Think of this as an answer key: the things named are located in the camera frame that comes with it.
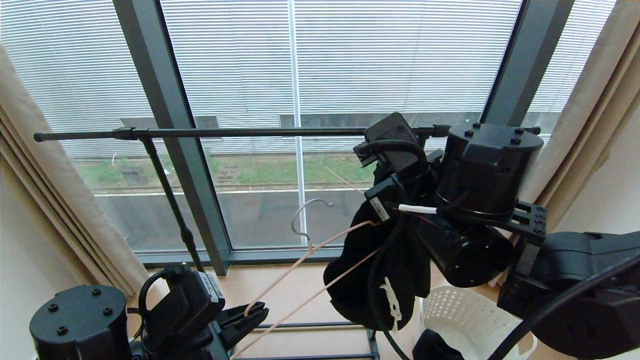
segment grass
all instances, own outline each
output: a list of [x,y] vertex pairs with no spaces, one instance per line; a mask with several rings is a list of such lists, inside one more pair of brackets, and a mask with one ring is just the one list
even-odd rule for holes
[[[214,180],[227,167],[237,167],[236,176],[227,185],[252,184],[297,184],[296,158],[294,156],[217,156],[207,155],[209,172]],[[168,169],[172,184],[177,184],[173,174],[173,165],[167,154],[160,155],[163,166]],[[306,183],[342,183],[323,165],[326,156],[304,156],[303,166]],[[341,160],[335,157],[326,159],[326,165],[336,174],[349,182],[373,182],[374,166],[361,168],[355,157]],[[122,175],[126,167],[139,167],[141,174],[148,179],[147,186],[159,186],[153,165],[149,160],[133,161],[118,159],[114,164],[109,160],[100,162],[76,163],[78,172],[92,188],[125,188],[127,183]]]

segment basket handle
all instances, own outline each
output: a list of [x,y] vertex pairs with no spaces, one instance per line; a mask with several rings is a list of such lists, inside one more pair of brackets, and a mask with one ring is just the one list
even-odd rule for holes
[[518,360],[527,359],[536,350],[536,347],[538,346],[538,338],[533,333],[531,333],[531,337],[533,338],[533,342],[531,343],[531,348],[525,351],[524,353],[520,354],[520,356],[518,357]]

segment window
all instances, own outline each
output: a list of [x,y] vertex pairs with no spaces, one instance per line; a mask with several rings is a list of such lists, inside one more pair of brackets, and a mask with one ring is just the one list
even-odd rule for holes
[[[218,120],[215,116],[194,116],[196,127],[199,129],[217,129]],[[157,129],[158,125],[153,117],[126,117],[120,119],[125,127],[137,127],[139,129]]]
[[[514,62],[503,60],[521,6],[520,0],[161,0],[157,12],[153,1],[135,8],[126,2],[3,1],[3,45],[55,131],[153,128],[154,114],[171,118],[162,127],[206,129],[294,127],[294,114],[301,114],[301,127],[366,127],[393,111],[412,126],[477,121],[489,101],[507,103],[492,89],[499,69]],[[537,88],[522,104],[526,115],[504,121],[541,126],[548,138],[613,4],[575,0],[541,81],[523,81]],[[163,19],[138,17],[142,8]],[[116,11],[127,15],[124,29]],[[165,24],[167,31],[131,30]],[[146,44],[165,40],[173,52]],[[161,61],[169,65],[150,71]],[[149,71],[138,74],[136,65]],[[178,70],[177,85],[164,81]],[[158,91],[151,95],[149,88]],[[169,108],[181,112],[158,115]],[[302,249],[289,223],[305,199],[335,203],[313,204],[298,221],[314,239],[350,223],[362,195],[325,166],[368,188],[372,168],[335,156],[347,156],[359,142],[357,136],[248,136],[203,138],[189,148],[185,139],[156,145],[200,248],[211,258],[227,246],[230,259],[255,261]],[[184,259],[140,143],[63,145],[141,257]],[[426,147],[443,145],[431,139]]]

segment perforated basket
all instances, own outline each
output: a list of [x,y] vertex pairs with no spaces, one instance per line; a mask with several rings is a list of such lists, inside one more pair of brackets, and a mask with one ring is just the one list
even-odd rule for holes
[[[450,347],[462,353],[465,360],[488,358],[520,323],[486,297],[453,286],[431,290],[421,309],[424,328],[439,333]],[[531,336],[531,349],[520,354],[518,347],[514,347],[505,359],[527,359],[538,344],[538,339]]]

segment beige curtain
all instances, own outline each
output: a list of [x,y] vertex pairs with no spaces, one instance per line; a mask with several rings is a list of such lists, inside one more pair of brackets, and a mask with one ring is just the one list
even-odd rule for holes
[[618,1],[520,198],[560,222],[639,105],[640,2]]
[[38,143],[51,128],[0,45],[0,153],[57,234],[52,243],[78,281],[135,295],[147,271],[97,204],[59,142]]

